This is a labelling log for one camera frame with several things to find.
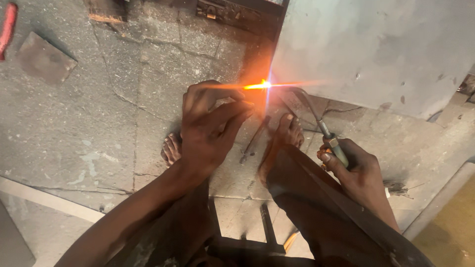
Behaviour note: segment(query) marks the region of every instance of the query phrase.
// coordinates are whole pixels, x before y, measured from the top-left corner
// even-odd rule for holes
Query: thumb
[[[319,158],[325,164],[327,170],[332,171],[340,182],[348,177],[348,170],[335,155],[324,152],[320,154]]]

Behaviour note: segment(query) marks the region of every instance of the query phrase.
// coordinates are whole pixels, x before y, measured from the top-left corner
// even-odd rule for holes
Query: brown pants
[[[281,149],[267,184],[315,260],[258,251],[207,252],[214,228],[206,181],[138,233],[107,266],[433,266],[402,235],[349,199],[330,175],[294,146]]]

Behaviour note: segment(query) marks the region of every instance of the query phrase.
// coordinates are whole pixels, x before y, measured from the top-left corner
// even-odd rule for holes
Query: yellow surface
[[[475,267],[475,175],[412,242],[437,267]]]

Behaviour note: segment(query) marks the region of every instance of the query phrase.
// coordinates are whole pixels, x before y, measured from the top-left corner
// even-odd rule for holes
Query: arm
[[[343,190],[356,203],[371,210],[378,218],[400,233],[384,191],[383,177],[376,156],[369,154],[350,139],[340,139],[340,146],[348,157],[346,169],[342,162],[322,146],[318,158],[340,181]]]
[[[88,229],[56,267],[104,266],[138,230],[223,163],[253,106],[242,101],[244,95],[236,90],[208,89],[218,85],[216,81],[192,85],[183,96],[182,158]],[[209,112],[217,99],[227,97],[236,102]]]

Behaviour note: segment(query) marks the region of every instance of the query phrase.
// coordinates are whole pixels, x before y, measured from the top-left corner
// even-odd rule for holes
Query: bright flame
[[[266,80],[262,79],[262,83],[259,85],[250,85],[250,86],[244,86],[244,90],[249,90],[249,89],[269,89],[272,86],[269,82]]]

